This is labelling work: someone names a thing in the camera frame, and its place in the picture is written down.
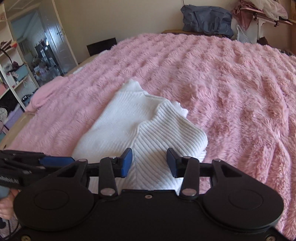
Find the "person left hand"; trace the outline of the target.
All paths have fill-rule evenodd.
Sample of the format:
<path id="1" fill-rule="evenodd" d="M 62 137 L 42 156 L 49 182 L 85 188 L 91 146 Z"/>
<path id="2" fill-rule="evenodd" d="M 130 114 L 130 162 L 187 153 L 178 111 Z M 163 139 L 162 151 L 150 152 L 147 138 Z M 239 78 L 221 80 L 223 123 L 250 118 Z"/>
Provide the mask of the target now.
<path id="1" fill-rule="evenodd" d="M 6 220 L 10 220 L 14 215 L 13 201 L 15 197 L 20 193 L 20 190 L 10 189 L 7 197 L 0 201 L 0 217 Z"/>

